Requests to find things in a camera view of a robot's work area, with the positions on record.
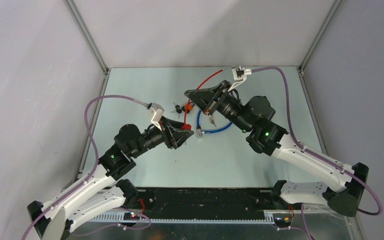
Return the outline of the red cable padlock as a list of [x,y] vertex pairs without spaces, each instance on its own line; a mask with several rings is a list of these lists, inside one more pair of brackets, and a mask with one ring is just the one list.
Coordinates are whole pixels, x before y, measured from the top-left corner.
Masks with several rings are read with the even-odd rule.
[[202,105],[205,107],[208,104],[208,103],[206,103],[205,100],[198,100],[198,97],[203,96],[203,91],[201,90],[201,87],[203,87],[204,84],[206,84],[209,80],[211,80],[212,78],[214,78],[215,76],[217,76],[218,74],[222,73],[225,70],[226,70],[226,68],[222,68],[222,69],[216,71],[215,73],[208,76],[205,80],[203,80],[196,87],[196,89],[187,90],[185,92],[185,96],[188,98],[188,100],[187,100],[186,104],[184,105],[185,106],[185,112],[183,114],[183,123],[181,126],[182,130],[191,130],[192,129],[191,125],[188,123],[188,109],[189,109],[189,106],[191,105],[191,103],[197,104],[198,108],[200,110],[202,110]]

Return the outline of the blue cable lock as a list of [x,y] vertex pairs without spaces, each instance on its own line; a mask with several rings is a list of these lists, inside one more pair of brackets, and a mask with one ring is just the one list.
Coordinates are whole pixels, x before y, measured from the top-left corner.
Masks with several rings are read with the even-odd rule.
[[215,128],[215,129],[202,129],[201,127],[201,116],[202,116],[202,111],[199,110],[197,112],[197,116],[196,116],[196,135],[197,135],[197,138],[202,138],[203,135],[209,135],[209,134],[218,134],[218,133],[221,133],[225,130],[227,130],[228,128],[230,128],[233,123],[232,122],[229,122],[228,124],[226,124],[225,126],[223,127],[219,127],[219,128]]

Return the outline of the orange black padlock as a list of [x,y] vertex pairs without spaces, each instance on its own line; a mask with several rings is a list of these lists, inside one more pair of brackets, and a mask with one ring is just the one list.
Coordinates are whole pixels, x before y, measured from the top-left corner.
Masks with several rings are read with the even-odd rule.
[[187,102],[184,106],[181,107],[181,109],[186,114],[189,114],[193,110],[194,106],[195,106],[195,104],[193,102]]

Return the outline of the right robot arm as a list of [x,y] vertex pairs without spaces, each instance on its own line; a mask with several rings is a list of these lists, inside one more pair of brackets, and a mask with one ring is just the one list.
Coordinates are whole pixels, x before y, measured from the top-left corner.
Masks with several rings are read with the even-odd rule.
[[355,217],[364,193],[369,168],[363,163],[341,163],[297,140],[292,132],[272,121],[276,111],[266,96],[256,95],[246,104],[230,94],[231,83],[185,91],[204,115],[220,113],[242,132],[258,154],[291,163],[318,178],[318,182],[278,180],[270,193],[271,204],[284,209],[293,204],[328,206],[336,213]]

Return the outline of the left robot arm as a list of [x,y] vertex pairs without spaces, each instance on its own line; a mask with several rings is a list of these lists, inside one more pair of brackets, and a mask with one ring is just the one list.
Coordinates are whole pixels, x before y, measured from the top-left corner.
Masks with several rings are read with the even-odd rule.
[[65,240],[83,223],[110,209],[135,207],[139,203],[139,192],[128,179],[123,179],[136,166],[134,159],[160,144],[178,149],[194,135],[189,125],[166,117],[158,124],[149,125],[144,132],[134,124],[123,125],[114,137],[114,145],[90,172],[52,200],[31,202],[27,211],[39,238],[44,238],[57,215],[64,216],[58,238]]

